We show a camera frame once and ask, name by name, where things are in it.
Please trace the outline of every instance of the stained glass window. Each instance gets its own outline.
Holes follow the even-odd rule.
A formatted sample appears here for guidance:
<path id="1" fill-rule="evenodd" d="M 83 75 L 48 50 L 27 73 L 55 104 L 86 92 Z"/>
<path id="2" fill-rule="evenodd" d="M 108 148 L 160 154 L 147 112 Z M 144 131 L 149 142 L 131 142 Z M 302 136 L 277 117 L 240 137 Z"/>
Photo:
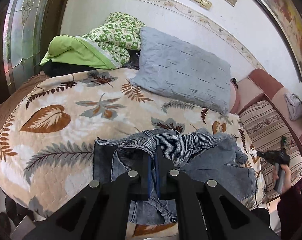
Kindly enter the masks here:
<path id="1" fill-rule="evenodd" d="M 39 72 L 47 0 L 11 0 L 3 30 L 3 61 L 10 94 Z"/>

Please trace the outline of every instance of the bed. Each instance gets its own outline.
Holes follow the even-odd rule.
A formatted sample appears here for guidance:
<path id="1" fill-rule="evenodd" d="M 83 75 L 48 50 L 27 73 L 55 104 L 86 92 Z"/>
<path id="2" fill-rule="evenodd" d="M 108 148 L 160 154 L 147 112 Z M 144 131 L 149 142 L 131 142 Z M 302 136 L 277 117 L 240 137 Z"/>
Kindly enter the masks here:
<path id="1" fill-rule="evenodd" d="M 181 133 L 206 127 L 232 135 L 257 177 L 257 202 L 265 198 L 260 159 L 238 115 L 165 98 L 130 84 L 137 70 L 95 70 L 31 78 L 0 106 L 0 187 L 44 217 L 58 210 L 92 180 L 92 147 L 161 128 Z M 256 206 L 255 196 L 242 201 Z M 168 236 L 177 225 L 128 225 L 135 237 Z"/>

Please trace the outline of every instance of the sleeve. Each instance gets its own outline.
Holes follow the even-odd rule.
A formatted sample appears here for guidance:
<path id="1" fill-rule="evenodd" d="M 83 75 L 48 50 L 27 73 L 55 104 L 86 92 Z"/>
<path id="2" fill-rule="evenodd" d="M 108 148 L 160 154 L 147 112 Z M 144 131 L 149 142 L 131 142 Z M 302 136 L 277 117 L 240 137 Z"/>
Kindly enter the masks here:
<path id="1" fill-rule="evenodd" d="M 294 187 L 281 195 L 277 212 L 281 222 L 281 239 L 289 240 L 302 224 L 302 196 Z"/>

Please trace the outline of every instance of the denim jacket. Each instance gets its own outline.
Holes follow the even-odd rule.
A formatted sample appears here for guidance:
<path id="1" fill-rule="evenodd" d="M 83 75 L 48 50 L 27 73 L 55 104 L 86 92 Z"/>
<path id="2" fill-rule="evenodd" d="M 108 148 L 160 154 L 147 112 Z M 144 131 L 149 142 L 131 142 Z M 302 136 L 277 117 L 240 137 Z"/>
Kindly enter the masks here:
<path id="1" fill-rule="evenodd" d="M 205 128 L 193 133 L 175 130 L 146 130 L 119 140 L 95 141 L 93 178 L 101 183 L 115 180 L 131 170 L 136 156 L 145 151 L 154 160 L 161 145 L 164 158 L 192 179 L 205 182 L 215 179 L 239 201 L 255 192 L 255 173 L 239 164 L 247 156 L 226 133 L 210 134 Z M 159 200 L 155 191 L 155 169 L 151 165 L 151 197 L 148 201 L 131 201 L 128 221 L 142 224 L 167 224 L 177 221 L 174 200 Z"/>

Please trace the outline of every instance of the green patterned quilt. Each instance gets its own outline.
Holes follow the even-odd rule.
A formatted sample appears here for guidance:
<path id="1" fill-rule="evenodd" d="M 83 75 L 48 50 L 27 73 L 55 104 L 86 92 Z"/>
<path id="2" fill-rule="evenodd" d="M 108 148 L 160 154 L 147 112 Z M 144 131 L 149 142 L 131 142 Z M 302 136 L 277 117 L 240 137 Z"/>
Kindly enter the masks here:
<path id="1" fill-rule="evenodd" d="M 103 25 L 82 36 L 55 37 L 40 65 L 50 59 L 101 69 L 116 69 L 129 61 L 127 49 L 141 49 L 140 29 L 144 23 L 135 17 L 111 13 Z"/>

